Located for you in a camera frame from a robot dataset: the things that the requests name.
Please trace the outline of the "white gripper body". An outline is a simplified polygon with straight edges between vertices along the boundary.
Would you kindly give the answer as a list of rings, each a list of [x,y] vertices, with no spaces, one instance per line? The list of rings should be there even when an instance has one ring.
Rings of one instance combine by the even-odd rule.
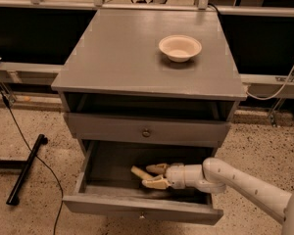
[[[173,189],[184,189],[185,183],[185,165],[172,164],[166,170],[166,179]]]

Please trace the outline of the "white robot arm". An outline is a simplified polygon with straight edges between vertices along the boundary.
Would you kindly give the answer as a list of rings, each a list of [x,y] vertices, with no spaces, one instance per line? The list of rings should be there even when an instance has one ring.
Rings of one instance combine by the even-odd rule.
[[[282,225],[281,235],[294,235],[294,192],[249,175],[217,158],[201,164],[152,164],[142,184],[154,189],[184,189],[218,194],[229,186]]]

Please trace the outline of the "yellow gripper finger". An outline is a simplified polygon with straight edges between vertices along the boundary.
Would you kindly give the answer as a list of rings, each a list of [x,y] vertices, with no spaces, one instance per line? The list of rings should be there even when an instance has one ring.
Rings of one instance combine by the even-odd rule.
[[[151,179],[143,179],[142,184],[147,188],[157,189],[157,190],[166,190],[171,185],[166,178],[162,175],[158,175]]]
[[[146,166],[146,170],[155,174],[165,174],[170,166],[168,164],[150,164]]]

